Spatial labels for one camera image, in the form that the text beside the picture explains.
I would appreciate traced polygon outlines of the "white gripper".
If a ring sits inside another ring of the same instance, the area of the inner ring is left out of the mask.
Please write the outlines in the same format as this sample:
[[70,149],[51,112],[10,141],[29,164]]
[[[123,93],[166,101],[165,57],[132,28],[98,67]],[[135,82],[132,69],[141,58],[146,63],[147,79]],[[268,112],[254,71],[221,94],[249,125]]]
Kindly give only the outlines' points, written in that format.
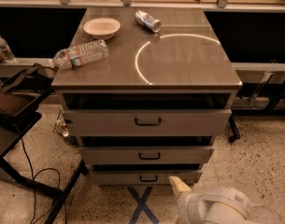
[[194,193],[178,176],[170,176],[174,195],[178,198],[181,224],[249,224],[253,206],[238,189],[217,187],[205,193]]

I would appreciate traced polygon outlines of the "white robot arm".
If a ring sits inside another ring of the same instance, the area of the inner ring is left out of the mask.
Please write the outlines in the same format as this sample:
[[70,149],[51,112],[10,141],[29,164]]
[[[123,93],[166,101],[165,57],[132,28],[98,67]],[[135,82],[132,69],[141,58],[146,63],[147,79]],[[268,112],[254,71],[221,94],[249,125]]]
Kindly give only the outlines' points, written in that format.
[[254,204],[238,189],[196,193],[178,176],[169,181],[177,199],[178,224],[283,224],[278,214]]

